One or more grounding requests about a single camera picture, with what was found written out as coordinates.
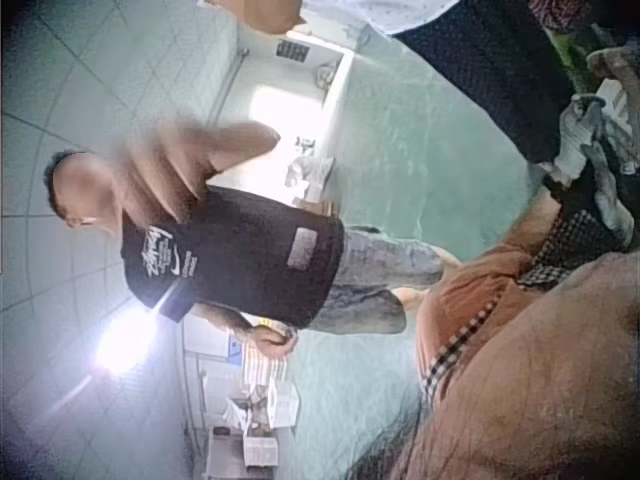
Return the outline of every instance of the short black hair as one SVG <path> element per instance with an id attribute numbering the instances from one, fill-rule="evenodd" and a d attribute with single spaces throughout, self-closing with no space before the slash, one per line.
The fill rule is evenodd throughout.
<path id="1" fill-rule="evenodd" d="M 60 208 L 60 205 L 58 205 L 58 202 L 56 200 L 56 194 L 55 194 L 55 191 L 53 190 L 53 173 L 56 171 L 56 168 L 58 167 L 58 165 L 60 165 L 60 163 L 65 158 L 71 155 L 75 155 L 76 153 L 84 153 L 84 152 L 76 151 L 76 150 L 65 150 L 64 152 L 54 153 L 51 156 L 51 161 L 49 162 L 49 165 L 47 165 L 47 168 L 44 169 L 43 180 L 44 180 L 44 186 L 47 188 L 47 193 L 49 197 L 49 206 L 51 207 L 51 210 L 53 210 L 56 213 L 56 215 L 58 215 L 63 220 L 65 220 L 65 216 L 62 212 L 62 209 Z"/>

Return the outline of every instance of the white shirt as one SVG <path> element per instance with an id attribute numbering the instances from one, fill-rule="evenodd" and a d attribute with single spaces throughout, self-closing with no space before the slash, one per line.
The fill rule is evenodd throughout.
<path id="1" fill-rule="evenodd" d="M 395 35 L 429 23 L 459 0 L 304 0 L 314 10 L 339 9 L 369 23 L 376 30 Z"/>

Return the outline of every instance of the plaid collar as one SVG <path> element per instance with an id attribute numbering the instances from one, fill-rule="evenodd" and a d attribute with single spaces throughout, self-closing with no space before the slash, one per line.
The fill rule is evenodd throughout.
<path id="1" fill-rule="evenodd" d="M 433 400 L 440 381 L 447 375 L 451 368 L 458 362 L 462 352 L 467 349 L 467 344 L 478 333 L 480 327 L 491 315 L 491 312 L 498 305 L 502 294 L 496 295 L 488 302 L 482 310 L 480 310 L 473 318 L 453 335 L 446 345 L 440 347 L 438 355 L 436 355 L 427 369 L 427 374 L 422 379 L 422 389 L 426 396 L 426 401 L 433 408 Z"/>

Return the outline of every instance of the light blue floor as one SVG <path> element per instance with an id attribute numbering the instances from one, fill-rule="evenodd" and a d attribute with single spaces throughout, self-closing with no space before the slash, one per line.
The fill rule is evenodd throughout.
<path id="1" fill-rule="evenodd" d="M 329 191 L 347 224 L 416 237 L 465 260 L 492 245 L 536 182 L 486 114 L 396 42 L 355 63 Z M 337 478 L 417 391 L 414 322 L 398 336 L 305 331 L 291 372 L 295 432 L 280 432 L 277 478 Z"/>

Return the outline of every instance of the blurred hand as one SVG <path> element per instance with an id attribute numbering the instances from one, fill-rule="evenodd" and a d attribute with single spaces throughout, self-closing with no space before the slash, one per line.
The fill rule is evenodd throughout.
<path id="1" fill-rule="evenodd" d="M 284 357 L 291 353 L 298 343 L 296 335 L 285 337 L 265 325 L 253 327 L 247 332 L 247 336 L 267 358 Z"/>
<path id="2" fill-rule="evenodd" d="M 164 121 L 120 152 L 124 208 L 142 228 L 186 223 L 206 195 L 207 180 L 273 150 L 279 140 L 257 122 L 213 128 L 188 118 Z"/>

